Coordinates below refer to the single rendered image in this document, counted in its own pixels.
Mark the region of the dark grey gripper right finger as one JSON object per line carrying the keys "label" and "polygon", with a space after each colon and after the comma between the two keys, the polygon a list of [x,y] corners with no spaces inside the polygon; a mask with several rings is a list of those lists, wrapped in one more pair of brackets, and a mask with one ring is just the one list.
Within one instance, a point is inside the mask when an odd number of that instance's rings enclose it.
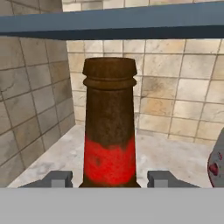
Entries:
{"label": "dark grey gripper right finger", "polygon": [[147,187],[194,187],[193,184],[177,179],[170,171],[147,171]]}

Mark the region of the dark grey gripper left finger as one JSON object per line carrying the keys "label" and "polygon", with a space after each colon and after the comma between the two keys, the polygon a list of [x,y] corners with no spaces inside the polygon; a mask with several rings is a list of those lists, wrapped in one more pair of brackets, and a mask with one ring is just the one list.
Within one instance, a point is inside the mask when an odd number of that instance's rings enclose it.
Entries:
{"label": "dark grey gripper left finger", "polygon": [[72,183],[73,172],[72,171],[50,171],[42,179],[24,185],[24,187],[33,188],[69,188],[73,187]]}

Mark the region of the grey can with red marks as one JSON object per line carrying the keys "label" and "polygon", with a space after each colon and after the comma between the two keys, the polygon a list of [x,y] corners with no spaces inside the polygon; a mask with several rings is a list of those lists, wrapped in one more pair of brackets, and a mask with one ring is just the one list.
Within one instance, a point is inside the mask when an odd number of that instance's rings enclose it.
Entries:
{"label": "grey can with red marks", "polygon": [[224,128],[209,155],[207,174],[212,187],[224,187]]}

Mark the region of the brown bottle with red label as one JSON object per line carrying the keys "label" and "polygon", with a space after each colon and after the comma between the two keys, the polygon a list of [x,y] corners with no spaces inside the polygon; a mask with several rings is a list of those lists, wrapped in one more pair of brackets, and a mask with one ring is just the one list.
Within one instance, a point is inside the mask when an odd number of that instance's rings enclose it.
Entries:
{"label": "brown bottle with red label", "polygon": [[83,187],[138,187],[133,87],[136,62],[88,58]]}

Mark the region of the blue wall cupboard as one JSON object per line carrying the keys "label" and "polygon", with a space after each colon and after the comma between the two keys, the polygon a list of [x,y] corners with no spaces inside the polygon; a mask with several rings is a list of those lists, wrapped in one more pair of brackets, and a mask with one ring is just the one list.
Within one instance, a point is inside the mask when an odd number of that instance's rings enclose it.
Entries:
{"label": "blue wall cupboard", "polygon": [[0,17],[0,36],[56,40],[224,39],[224,2]]}

